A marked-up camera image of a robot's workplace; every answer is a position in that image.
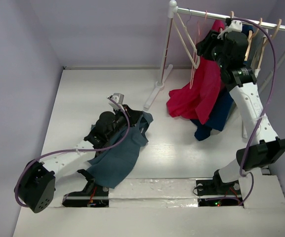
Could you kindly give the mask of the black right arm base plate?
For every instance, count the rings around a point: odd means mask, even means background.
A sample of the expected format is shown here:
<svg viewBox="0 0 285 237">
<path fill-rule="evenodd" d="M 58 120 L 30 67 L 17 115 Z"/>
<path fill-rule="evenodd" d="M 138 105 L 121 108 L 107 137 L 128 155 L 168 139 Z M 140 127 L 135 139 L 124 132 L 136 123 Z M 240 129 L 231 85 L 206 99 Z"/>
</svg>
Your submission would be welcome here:
<svg viewBox="0 0 285 237">
<path fill-rule="evenodd" d="M 199 179 L 196 180 L 193 194 L 197 197 L 198 207 L 237 206 L 243 201 L 238 181 L 218 190 L 212 179 Z"/>
</svg>

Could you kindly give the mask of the teal blue t-shirt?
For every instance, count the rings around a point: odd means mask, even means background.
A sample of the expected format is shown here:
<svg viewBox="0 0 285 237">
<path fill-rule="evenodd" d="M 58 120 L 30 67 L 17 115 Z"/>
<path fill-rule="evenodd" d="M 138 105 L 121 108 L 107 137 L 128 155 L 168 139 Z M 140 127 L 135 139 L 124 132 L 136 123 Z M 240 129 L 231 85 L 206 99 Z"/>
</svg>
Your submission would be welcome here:
<svg viewBox="0 0 285 237">
<path fill-rule="evenodd" d="M 115 144 L 124 137 L 119 145 L 89 161 L 87 172 L 95 178 L 96 184 L 113 189 L 128 176 L 137 162 L 140 149 L 148 143 L 146 131 L 152 122 L 152 115 L 143 112 L 128 133 L 125 126 L 112 138 L 111 142 Z"/>
</svg>

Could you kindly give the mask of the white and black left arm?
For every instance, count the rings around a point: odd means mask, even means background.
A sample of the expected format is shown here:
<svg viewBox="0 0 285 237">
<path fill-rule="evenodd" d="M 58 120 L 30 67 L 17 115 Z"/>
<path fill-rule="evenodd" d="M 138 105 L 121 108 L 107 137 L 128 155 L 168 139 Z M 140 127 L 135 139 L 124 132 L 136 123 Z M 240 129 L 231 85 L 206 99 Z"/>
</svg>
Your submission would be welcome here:
<svg viewBox="0 0 285 237">
<path fill-rule="evenodd" d="M 142 116 L 142 111 L 113 103 L 113 111 L 103 112 L 74 148 L 50 152 L 27 163 L 14 188 L 16 202 L 34 213 L 45 210 L 54 198 L 55 184 L 60 178 L 76 171 L 90 159 L 90 153 L 101 154 L 122 144 Z"/>
</svg>

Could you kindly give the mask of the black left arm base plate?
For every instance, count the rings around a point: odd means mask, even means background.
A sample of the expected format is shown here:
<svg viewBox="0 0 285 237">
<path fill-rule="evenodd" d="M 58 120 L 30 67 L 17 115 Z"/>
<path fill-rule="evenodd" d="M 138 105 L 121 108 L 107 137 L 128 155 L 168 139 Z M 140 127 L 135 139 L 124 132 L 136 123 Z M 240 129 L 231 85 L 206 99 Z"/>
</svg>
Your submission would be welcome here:
<svg viewBox="0 0 285 237">
<path fill-rule="evenodd" d="M 87 182 L 83 190 L 64 195 L 62 205 L 64 207 L 108 207 L 109 188 Z"/>
</svg>

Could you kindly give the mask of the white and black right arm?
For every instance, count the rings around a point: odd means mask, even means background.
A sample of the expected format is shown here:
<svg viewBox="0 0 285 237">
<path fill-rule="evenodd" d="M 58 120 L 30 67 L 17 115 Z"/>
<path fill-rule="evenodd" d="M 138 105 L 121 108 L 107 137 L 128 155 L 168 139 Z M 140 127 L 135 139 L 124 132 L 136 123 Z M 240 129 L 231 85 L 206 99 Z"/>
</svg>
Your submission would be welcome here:
<svg viewBox="0 0 285 237">
<path fill-rule="evenodd" d="M 222 195 L 246 172 L 275 163 L 285 152 L 285 139 L 279 138 L 272 128 L 259 98 L 253 70 L 244 63 L 246 35 L 234 31 L 222 35 L 210 30 L 196 47 L 199 56 L 219 66 L 221 80 L 249 136 L 247 147 L 238 150 L 236 158 L 227 166 L 215 171 L 211 184 L 203 186 L 204 191 Z"/>
</svg>

